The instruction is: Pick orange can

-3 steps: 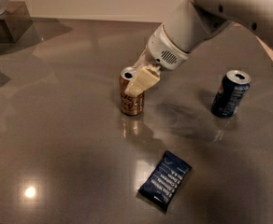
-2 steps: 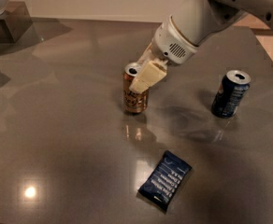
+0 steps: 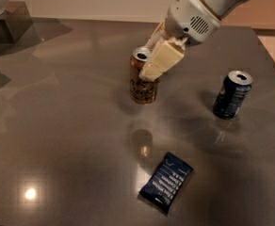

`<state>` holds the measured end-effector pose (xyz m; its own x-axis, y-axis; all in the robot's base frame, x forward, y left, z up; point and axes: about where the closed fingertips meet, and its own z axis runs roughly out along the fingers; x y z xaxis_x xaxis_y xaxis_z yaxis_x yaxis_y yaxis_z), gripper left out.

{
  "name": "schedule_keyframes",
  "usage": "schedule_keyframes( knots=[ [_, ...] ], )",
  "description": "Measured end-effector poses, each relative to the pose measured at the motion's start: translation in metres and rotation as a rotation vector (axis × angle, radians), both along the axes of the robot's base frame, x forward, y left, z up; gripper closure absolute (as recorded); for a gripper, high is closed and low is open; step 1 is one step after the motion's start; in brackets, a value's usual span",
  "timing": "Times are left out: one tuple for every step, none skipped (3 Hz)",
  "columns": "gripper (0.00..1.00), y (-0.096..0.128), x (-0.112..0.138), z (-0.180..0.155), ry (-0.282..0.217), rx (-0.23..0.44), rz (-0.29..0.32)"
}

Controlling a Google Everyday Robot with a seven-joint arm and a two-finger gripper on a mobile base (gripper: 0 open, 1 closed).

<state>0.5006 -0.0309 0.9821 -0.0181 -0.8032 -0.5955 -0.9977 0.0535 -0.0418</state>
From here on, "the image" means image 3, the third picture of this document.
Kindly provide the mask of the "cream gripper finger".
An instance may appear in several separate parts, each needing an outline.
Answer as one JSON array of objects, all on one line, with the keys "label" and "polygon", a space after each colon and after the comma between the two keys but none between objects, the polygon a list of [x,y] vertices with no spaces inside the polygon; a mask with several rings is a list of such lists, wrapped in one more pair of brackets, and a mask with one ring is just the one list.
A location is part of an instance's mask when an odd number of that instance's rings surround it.
[{"label": "cream gripper finger", "polygon": [[166,32],[165,32],[165,22],[161,22],[153,34],[150,36],[145,46],[150,49],[157,49],[162,42],[165,40]]},{"label": "cream gripper finger", "polygon": [[143,66],[139,77],[142,80],[153,82],[170,70],[184,57],[186,41],[187,39],[179,40],[174,37],[168,40],[160,39]]}]

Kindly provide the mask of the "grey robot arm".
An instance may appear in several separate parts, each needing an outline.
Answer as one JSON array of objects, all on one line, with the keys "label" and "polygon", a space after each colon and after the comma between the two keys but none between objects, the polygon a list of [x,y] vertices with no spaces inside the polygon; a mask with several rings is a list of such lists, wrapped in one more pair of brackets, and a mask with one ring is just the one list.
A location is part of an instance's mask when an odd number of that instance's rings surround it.
[{"label": "grey robot arm", "polygon": [[175,66],[188,46],[203,43],[220,28],[222,19],[249,0],[175,0],[146,46],[152,50],[139,77],[154,81]]}]

